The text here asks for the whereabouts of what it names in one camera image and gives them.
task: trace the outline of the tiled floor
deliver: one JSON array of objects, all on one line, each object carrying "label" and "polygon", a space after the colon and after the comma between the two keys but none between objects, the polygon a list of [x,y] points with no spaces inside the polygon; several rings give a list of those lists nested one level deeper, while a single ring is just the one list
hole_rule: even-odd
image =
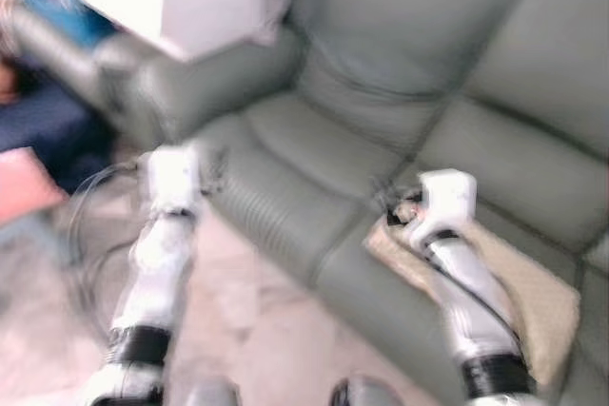
[{"label": "tiled floor", "polygon": [[[136,233],[117,190],[126,185],[110,183],[95,196],[85,226],[91,251]],[[198,378],[221,374],[239,384],[245,406],[325,406],[332,386],[353,373],[384,379],[407,405],[436,404],[213,213],[196,242],[171,404]],[[107,313],[125,271],[125,255],[108,262]],[[0,405],[69,405],[99,366],[103,351],[71,311],[65,280],[28,240],[0,249]]]}]

